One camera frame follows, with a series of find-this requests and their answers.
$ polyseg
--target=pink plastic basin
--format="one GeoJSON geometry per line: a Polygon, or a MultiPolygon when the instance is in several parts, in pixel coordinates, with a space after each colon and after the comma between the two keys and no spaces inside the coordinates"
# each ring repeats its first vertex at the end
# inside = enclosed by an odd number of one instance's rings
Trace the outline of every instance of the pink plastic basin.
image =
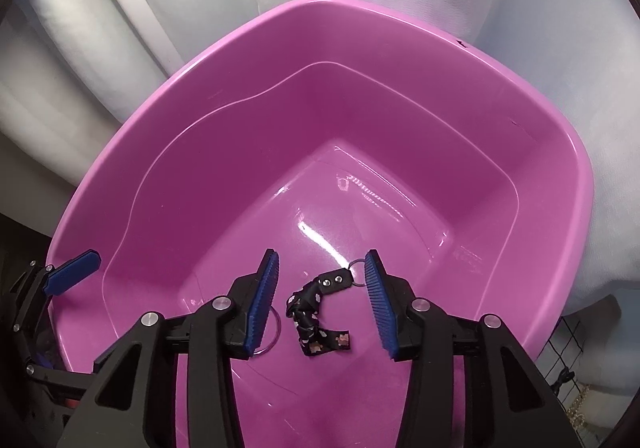
{"type": "MultiPolygon", "coordinates": [[[[89,372],[140,315],[195,310],[266,248],[281,316],[309,279],[376,248],[418,295],[500,315],[535,357],[592,194],[574,129],[495,60],[378,6],[296,0],[191,61],[102,152],[49,251],[57,265],[93,248],[102,267],[52,316],[69,368],[89,372]]],[[[395,445],[410,364],[382,349],[366,289],[326,298],[321,320],[351,331],[350,352],[305,358],[286,320],[272,351],[232,363],[248,448],[395,445]]]]}

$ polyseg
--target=metal key ring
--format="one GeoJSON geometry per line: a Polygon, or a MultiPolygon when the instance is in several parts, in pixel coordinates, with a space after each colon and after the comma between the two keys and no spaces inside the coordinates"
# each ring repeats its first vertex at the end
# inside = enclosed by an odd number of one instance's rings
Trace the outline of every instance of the metal key ring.
{"type": "MultiPolygon", "coordinates": [[[[351,271],[351,266],[353,266],[354,264],[357,264],[358,262],[362,262],[364,264],[364,258],[356,258],[355,260],[352,260],[349,265],[347,266],[347,269],[349,271],[351,271]]],[[[355,287],[365,287],[367,284],[358,284],[355,280],[353,281],[353,285],[355,287]]]]}
{"type": "Polygon", "coordinates": [[[273,346],[277,343],[278,338],[280,338],[280,332],[282,331],[282,322],[280,320],[280,315],[278,314],[278,311],[273,308],[273,305],[271,306],[270,311],[276,318],[276,335],[273,337],[273,340],[271,340],[269,345],[267,345],[265,348],[260,349],[259,351],[254,351],[254,358],[256,356],[260,356],[261,354],[266,354],[271,349],[273,349],[273,346]]]}

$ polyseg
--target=silver screw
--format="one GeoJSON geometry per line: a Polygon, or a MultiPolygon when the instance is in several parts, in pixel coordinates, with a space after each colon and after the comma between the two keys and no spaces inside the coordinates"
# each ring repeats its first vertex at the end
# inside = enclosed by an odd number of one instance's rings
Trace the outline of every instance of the silver screw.
{"type": "Polygon", "coordinates": [[[157,313],[146,313],[141,319],[140,323],[145,327],[151,327],[158,322],[158,314],[157,313]]]}
{"type": "Polygon", "coordinates": [[[502,325],[502,322],[495,314],[488,314],[484,317],[484,325],[489,327],[489,329],[497,329],[502,325]]]}
{"type": "Polygon", "coordinates": [[[413,307],[418,312],[424,313],[431,308],[431,303],[429,300],[425,300],[424,298],[416,298],[411,302],[411,307],[413,307]]]}
{"type": "Polygon", "coordinates": [[[219,296],[212,302],[213,309],[223,311],[231,307],[231,298],[228,296],[219,296]]]}

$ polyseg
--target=wire mesh grid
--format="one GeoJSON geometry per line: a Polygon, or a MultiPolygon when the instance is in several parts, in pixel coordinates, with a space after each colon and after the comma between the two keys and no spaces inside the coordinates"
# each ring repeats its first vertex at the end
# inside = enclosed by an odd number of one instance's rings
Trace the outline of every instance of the wire mesh grid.
{"type": "MultiPolygon", "coordinates": [[[[538,370],[548,384],[558,384],[563,381],[563,374],[574,370],[583,353],[584,337],[584,327],[577,316],[561,317],[558,320],[551,338],[536,361],[538,370]]],[[[585,424],[580,414],[580,404],[588,391],[588,387],[578,383],[574,376],[559,385],[558,399],[578,433],[582,446],[597,448],[606,433],[585,424]]]]}

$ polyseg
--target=blue gripper pad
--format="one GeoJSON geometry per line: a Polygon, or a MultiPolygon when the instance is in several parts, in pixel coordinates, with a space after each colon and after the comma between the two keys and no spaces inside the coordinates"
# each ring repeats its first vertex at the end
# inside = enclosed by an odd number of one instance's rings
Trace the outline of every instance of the blue gripper pad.
{"type": "Polygon", "coordinates": [[[76,258],[65,262],[49,275],[44,292],[47,296],[59,296],[67,289],[87,278],[100,268],[100,255],[97,251],[88,250],[76,258]]]}

